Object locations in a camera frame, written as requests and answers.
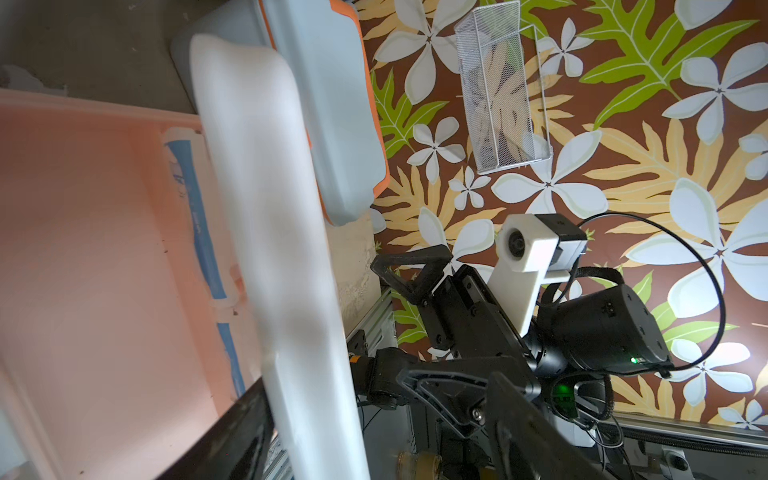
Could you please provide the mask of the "white first aid kit box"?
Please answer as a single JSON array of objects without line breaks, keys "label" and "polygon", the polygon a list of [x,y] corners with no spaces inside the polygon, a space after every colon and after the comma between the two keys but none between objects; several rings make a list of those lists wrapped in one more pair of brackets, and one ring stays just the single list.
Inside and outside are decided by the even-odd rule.
[{"label": "white first aid kit box", "polygon": [[[369,477],[299,91],[269,48],[191,43],[197,115],[256,321],[261,377],[298,479]],[[42,477],[1,407],[1,475]]]}]

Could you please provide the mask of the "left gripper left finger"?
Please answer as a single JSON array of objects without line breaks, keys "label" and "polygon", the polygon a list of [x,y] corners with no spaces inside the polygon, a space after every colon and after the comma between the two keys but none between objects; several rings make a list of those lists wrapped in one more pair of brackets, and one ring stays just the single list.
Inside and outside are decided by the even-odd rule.
[{"label": "left gripper left finger", "polygon": [[274,434],[264,382],[254,383],[162,479],[260,479]]}]

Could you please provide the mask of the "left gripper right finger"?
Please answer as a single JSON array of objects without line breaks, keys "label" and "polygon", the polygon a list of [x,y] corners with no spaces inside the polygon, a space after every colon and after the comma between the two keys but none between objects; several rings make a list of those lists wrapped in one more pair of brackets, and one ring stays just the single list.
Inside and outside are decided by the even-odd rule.
[{"label": "left gripper right finger", "polygon": [[490,375],[485,429],[499,479],[601,479],[600,472],[499,372]]}]

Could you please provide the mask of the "pink tray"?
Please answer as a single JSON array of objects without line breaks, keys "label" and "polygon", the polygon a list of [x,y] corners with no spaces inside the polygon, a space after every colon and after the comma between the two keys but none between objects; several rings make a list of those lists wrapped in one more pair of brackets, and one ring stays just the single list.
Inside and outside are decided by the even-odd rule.
[{"label": "pink tray", "polygon": [[1,407],[39,474],[152,479],[234,403],[164,154],[192,114],[1,93]]}]

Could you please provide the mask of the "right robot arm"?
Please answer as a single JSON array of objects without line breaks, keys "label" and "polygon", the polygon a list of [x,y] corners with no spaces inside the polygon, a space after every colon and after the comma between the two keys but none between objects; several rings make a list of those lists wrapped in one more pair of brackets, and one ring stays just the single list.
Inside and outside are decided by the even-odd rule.
[{"label": "right robot arm", "polygon": [[417,308],[430,341],[450,358],[430,362],[395,347],[353,357],[353,389],[368,403],[384,409],[421,404],[466,438],[485,424],[494,373],[525,400],[566,418],[603,419],[611,393],[592,407],[579,399],[581,385],[671,371],[653,315],[616,271],[608,271],[611,288],[547,304],[521,334],[475,268],[444,273],[451,258],[448,247],[438,245],[373,260],[373,272]]}]

